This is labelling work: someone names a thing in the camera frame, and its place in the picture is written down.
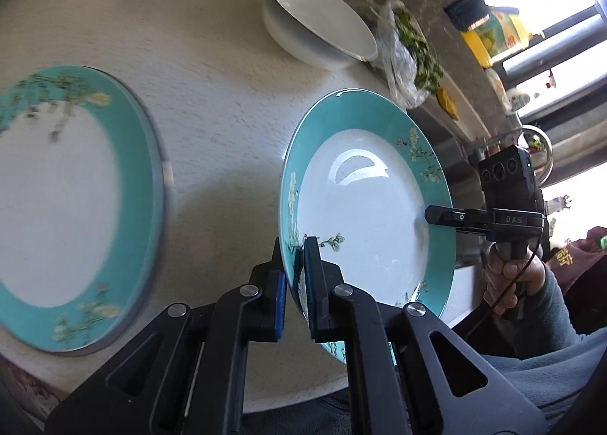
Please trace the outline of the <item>right forearm grey sleeve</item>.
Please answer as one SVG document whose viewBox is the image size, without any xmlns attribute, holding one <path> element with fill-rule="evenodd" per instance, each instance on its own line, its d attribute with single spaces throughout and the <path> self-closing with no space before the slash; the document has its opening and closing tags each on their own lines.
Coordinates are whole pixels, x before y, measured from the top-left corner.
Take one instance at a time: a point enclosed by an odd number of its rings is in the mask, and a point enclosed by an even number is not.
<svg viewBox="0 0 607 435">
<path fill-rule="evenodd" d="M 516 308 L 494 316 L 499 333 L 513 348 L 513 358 L 484 359 L 535 404 L 552 427 L 599 365 L 606 350 L 606 329 L 577 333 L 554 274 L 545 264 L 544 268 L 545 284 L 538 293 L 526 297 L 525 285 L 517 286 Z"/>
</svg>

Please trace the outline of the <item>right hand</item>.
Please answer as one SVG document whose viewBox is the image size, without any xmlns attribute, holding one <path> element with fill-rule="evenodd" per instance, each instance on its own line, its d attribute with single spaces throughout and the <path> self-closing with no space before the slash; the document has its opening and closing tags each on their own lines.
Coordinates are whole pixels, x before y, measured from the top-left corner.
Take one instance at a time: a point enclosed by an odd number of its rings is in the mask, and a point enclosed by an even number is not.
<svg viewBox="0 0 607 435">
<path fill-rule="evenodd" d="M 545 268 L 540 258 L 530 249 L 523 259 L 506 261 L 493 244 L 487 252 L 484 266 L 484 301 L 497 316 L 514 310 L 520 301 L 517 286 L 525 285 L 526 297 L 538 293 L 545 284 Z"/>
</svg>

